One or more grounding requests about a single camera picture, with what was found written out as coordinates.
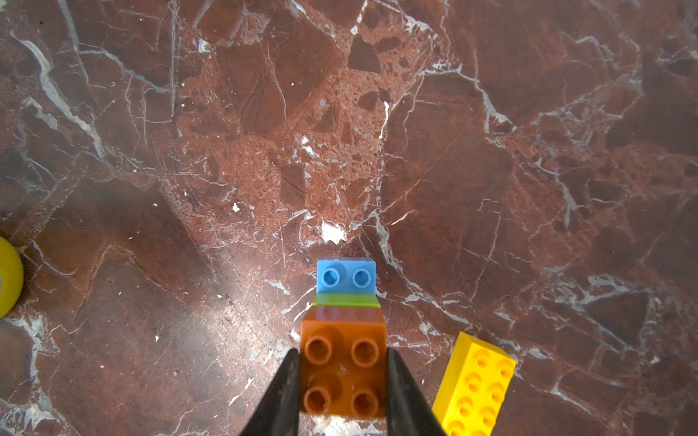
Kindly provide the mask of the green small lego brick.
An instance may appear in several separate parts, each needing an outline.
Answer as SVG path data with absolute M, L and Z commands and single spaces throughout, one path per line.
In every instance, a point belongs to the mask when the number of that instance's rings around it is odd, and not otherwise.
M 316 294 L 313 305 L 380 308 L 380 303 L 375 294 L 328 294 L 327 292 L 320 292 L 320 294 Z

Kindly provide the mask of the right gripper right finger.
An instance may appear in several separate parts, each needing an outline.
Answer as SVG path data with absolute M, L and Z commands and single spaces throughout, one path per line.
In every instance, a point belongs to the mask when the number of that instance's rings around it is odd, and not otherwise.
M 445 436 L 399 352 L 388 348 L 386 356 L 387 435 Z

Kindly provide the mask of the orange small lego brick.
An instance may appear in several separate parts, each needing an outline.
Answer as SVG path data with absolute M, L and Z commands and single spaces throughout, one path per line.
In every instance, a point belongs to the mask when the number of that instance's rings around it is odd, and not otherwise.
M 300 334 L 302 412 L 386 416 L 387 327 L 380 308 L 313 306 Z

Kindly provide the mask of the light blue long lego brick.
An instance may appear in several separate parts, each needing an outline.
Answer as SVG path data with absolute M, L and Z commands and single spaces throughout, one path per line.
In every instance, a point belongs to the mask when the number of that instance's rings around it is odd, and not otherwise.
M 376 294 L 376 262 L 370 258 L 323 258 L 316 263 L 318 294 Z

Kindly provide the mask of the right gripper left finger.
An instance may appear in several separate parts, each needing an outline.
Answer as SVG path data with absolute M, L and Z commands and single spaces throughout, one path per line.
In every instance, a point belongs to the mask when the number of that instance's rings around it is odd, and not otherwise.
M 300 417 L 300 354 L 291 349 L 240 435 L 298 434 Z

